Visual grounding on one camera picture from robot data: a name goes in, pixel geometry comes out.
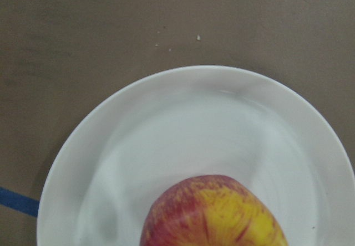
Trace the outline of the red yellow apple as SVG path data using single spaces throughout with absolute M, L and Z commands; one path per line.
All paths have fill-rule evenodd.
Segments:
M 278 221 L 246 187 L 223 175 L 183 180 L 162 193 L 140 245 L 287 245 Z

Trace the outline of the white plate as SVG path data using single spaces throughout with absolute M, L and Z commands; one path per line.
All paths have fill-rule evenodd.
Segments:
M 152 203 L 197 175 L 232 177 L 290 245 L 354 244 L 354 174 L 304 98 L 251 71 L 189 66 L 138 80 L 97 106 L 49 171 L 38 245 L 138 245 Z

